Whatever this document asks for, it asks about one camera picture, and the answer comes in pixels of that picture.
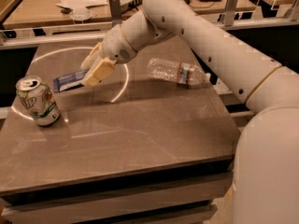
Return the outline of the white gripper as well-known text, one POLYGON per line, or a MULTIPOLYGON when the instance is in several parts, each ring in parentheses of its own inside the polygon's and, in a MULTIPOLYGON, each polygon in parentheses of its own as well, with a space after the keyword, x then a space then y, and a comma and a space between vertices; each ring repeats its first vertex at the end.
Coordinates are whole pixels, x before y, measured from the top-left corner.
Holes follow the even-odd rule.
POLYGON ((81 63, 80 68, 87 70, 81 84, 97 85, 114 72, 117 61, 128 63, 136 55, 137 52, 130 46, 120 26, 114 26, 106 33, 103 42, 99 42, 81 63), (106 58, 102 58, 102 51, 106 54, 106 58))

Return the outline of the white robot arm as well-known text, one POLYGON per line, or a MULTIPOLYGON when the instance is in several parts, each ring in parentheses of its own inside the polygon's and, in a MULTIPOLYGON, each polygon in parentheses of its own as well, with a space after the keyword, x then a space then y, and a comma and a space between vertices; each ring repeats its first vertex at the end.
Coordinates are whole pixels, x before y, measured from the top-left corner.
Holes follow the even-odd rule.
POLYGON ((196 15, 183 0, 143 0, 81 67, 106 78, 147 45, 178 35, 254 113, 235 152, 233 224, 299 224, 299 75, 196 15))

